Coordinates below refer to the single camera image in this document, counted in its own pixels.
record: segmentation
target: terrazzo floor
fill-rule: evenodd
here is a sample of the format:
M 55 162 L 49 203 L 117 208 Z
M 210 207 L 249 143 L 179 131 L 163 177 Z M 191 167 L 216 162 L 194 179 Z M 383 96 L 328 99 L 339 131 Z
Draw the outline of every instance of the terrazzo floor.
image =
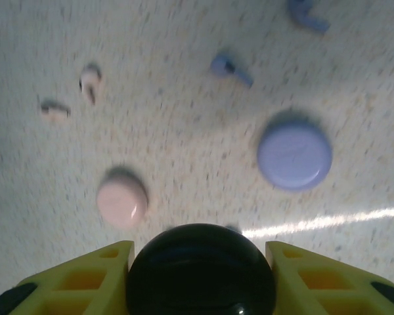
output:
M 168 226 L 238 225 L 394 281 L 394 0 L 320 0 L 325 36 L 285 0 L 0 0 L 0 293 L 118 240 L 136 253 Z M 208 70 L 228 51 L 247 89 Z M 84 65 L 99 64 L 95 106 Z M 71 109 L 44 121 L 38 100 Z M 319 125 L 331 171 L 304 193 L 260 175 L 257 139 L 278 113 Z M 136 228 L 116 230 L 97 186 L 126 165 L 149 189 Z

